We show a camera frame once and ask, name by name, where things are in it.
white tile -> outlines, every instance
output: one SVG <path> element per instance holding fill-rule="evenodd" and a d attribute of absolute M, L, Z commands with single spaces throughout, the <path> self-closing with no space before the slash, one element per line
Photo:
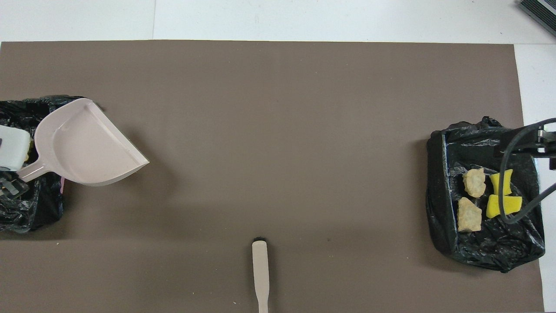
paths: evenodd
<path fill-rule="evenodd" d="M 153 37 L 556 43 L 515 0 L 157 0 Z"/>
<path fill-rule="evenodd" d="M 525 125 L 556 117 L 556 45 L 515 45 Z M 551 124 L 549 130 L 556 130 Z M 556 182 L 556 171 L 539 159 L 542 190 Z M 556 194 L 542 201 L 546 254 L 540 258 L 545 311 L 556 311 Z"/>
<path fill-rule="evenodd" d="M 1 0 L 0 41 L 152 39 L 155 0 Z"/>

yellow cube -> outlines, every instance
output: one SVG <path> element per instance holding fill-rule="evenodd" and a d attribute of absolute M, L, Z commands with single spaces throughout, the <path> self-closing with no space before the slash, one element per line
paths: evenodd
<path fill-rule="evenodd" d="M 504 171 L 504 189 L 502 190 L 502 195 L 508 195 L 512 193 L 510 189 L 510 180 L 512 178 L 512 173 L 514 170 L 507 169 Z M 494 194 L 498 194 L 498 186 L 500 183 L 500 173 L 492 174 L 490 176 L 490 181 L 492 182 L 492 186 L 494 187 Z"/>
<path fill-rule="evenodd" d="M 511 197 L 509 195 L 503 196 L 504 202 L 504 212 L 507 214 L 515 213 L 521 210 L 522 198 L 521 197 Z M 500 215 L 500 206 L 498 205 L 498 195 L 491 194 L 488 197 L 488 203 L 486 204 L 486 217 L 493 218 Z"/>

brown mat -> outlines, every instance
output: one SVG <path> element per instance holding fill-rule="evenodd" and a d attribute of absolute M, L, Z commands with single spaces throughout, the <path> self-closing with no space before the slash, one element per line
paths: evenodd
<path fill-rule="evenodd" d="M 542 311 L 537 262 L 437 252 L 425 140 L 522 125 L 513 47 L 322 42 L 3 43 L 0 99 L 82 95 L 151 160 L 67 186 L 51 227 L 0 241 L 2 312 Z"/>

pink dustpan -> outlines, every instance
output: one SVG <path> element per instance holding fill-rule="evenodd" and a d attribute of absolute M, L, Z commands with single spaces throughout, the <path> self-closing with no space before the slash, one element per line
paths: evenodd
<path fill-rule="evenodd" d="M 90 99 L 47 115 L 34 136 L 38 159 L 17 174 L 24 182 L 47 172 L 73 182 L 104 186 L 138 171 L 148 160 Z"/>

black plastic bag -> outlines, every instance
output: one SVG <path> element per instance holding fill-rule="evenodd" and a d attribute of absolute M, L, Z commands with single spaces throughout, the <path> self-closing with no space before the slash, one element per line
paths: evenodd
<path fill-rule="evenodd" d="M 31 137 L 39 122 L 59 107 L 82 97 L 46 96 L 22 101 L 0 101 L 0 125 L 28 131 Z M 25 165 L 37 160 L 31 145 Z M 62 178 L 47 173 L 29 182 L 29 191 L 16 199 L 0 199 L 0 231 L 24 233 L 58 221 L 63 213 Z"/>
<path fill-rule="evenodd" d="M 472 198 L 464 190 L 462 175 L 480 167 L 487 175 L 497 173 L 501 158 L 495 157 L 495 148 L 502 133 L 509 130 L 485 116 L 477 124 L 459 122 L 435 131 L 426 144 L 426 212 L 434 246 L 458 262 L 504 273 L 544 255 L 540 206 L 514 224 L 504 223 L 499 216 L 487 219 L 488 195 L 494 193 L 490 179 L 485 180 L 485 194 Z M 514 169 L 512 193 L 523 197 L 525 205 L 539 194 L 534 160 L 525 154 L 512 155 L 508 168 Z M 462 197 L 469 198 L 483 210 L 481 231 L 457 231 L 458 200 Z"/>

